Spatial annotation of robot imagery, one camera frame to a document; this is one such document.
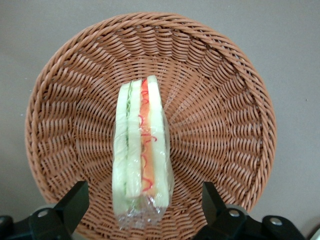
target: black clamp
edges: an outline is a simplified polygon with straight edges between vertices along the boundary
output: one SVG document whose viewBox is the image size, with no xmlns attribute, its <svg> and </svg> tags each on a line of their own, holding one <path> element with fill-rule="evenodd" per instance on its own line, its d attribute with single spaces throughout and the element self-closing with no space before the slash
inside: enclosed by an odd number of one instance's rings
<svg viewBox="0 0 320 240">
<path fill-rule="evenodd" d="M 305 240 L 284 217 L 265 216 L 258 222 L 237 208 L 227 207 L 212 182 L 203 183 L 202 209 L 207 225 L 193 240 Z"/>
<path fill-rule="evenodd" d="M 0 216 L 0 239 L 71 240 L 88 207 L 88 183 L 79 181 L 54 208 L 42 208 L 16 223 L 10 216 Z"/>
</svg>

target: metal screw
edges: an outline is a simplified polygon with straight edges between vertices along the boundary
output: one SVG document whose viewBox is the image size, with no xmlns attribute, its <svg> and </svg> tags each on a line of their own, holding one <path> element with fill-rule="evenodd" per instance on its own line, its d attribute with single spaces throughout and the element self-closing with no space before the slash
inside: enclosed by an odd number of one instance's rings
<svg viewBox="0 0 320 240">
<path fill-rule="evenodd" d="M 38 213 L 38 218 L 42 218 L 42 217 L 44 217 L 44 216 L 47 215 L 47 214 L 48 214 L 48 210 L 43 210 L 43 211 L 41 211 L 41 212 Z"/>
<path fill-rule="evenodd" d="M 270 222 L 271 222 L 273 225 L 276 225 L 276 226 L 281 226 L 281 225 L 282 225 L 282 221 L 280 221 L 280 219 L 278 219 L 278 218 L 276 218 L 276 217 L 270 218 Z"/>
<path fill-rule="evenodd" d="M 230 214 L 232 217 L 235 217 L 235 218 L 237 218 L 237 217 L 240 216 L 240 213 L 239 213 L 237 210 L 234 210 L 234 209 L 230 210 L 230 211 L 229 211 L 229 214 Z"/>
</svg>

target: wrapped sandwich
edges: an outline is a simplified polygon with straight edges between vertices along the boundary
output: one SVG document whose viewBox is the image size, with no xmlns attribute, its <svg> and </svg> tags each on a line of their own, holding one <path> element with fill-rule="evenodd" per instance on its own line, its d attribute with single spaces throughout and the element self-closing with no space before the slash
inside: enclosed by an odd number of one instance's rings
<svg viewBox="0 0 320 240">
<path fill-rule="evenodd" d="M 121 228 L 160 221 L 174 188 L 170 139 L 156 76 L 121 86 L 115 116 L 113 211 Z"/>
</svg>

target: gray surface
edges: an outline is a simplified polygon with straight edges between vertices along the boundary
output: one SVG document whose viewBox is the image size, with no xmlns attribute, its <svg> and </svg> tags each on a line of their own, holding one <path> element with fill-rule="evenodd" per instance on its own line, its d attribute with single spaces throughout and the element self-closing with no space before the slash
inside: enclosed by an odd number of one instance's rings
<svg viewBox="0 0 320 240">
<path fill-rule="evenodd" d="M 0 214 L 44 204 L 24 144 L 35 80 L 55 51 L 87 26 L 130 12 L 175 12 L 233 40 L 260 73 L 277 119 L 277 151 L 253 211 L 289 218 L 304 235 L 320 224 L 320 1 L 0 0 Z"/>
</svg>

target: wicker basket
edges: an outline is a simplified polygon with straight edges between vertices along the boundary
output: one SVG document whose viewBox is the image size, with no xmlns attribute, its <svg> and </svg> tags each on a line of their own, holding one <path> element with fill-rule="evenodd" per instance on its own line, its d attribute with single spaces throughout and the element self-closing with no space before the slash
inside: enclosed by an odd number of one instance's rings
<svg viewBox="0 0 320 240">
<path fill-rule="evenodd" d="M 156 75 L 170 129 L 172 205 L 159 226 L 119 230 L 112 155 L 120 85 Z M 189 239 L 203 225 L 202 183 L 250 210 L 269 178 L 276 123 L 264 82 L 227 37 L 176 14 L 133 13 L 87 27 L 38 76 L 27 109 L 27 156 L 46 201 L 89 183 L 77 231 L 88 239 Z"/>
</svg>

